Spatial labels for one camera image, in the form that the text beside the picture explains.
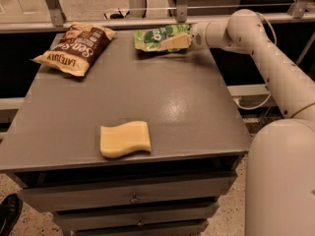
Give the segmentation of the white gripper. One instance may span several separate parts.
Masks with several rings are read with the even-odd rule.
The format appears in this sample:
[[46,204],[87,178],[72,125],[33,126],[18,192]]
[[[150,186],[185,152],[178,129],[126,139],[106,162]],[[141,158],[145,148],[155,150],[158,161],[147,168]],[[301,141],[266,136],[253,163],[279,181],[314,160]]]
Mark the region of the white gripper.
[[207,28],[208,23],[197,23],[193,24],[190,29],[190,35],[186,33],[181,33],[163,40],[159,44],[160,50],[169,49],[185,49],[191,45],[196,48],[208,48],[209,44],[207,42]]

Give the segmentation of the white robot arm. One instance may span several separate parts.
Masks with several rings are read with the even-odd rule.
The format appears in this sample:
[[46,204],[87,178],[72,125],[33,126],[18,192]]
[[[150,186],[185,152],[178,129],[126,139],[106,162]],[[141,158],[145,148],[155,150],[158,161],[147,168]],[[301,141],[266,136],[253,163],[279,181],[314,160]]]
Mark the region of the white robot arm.
[[191,24],[192,46],[247,54],[282,118],[249,149],[245,236],[315,236],[315,83],[270,40],[248,9]]

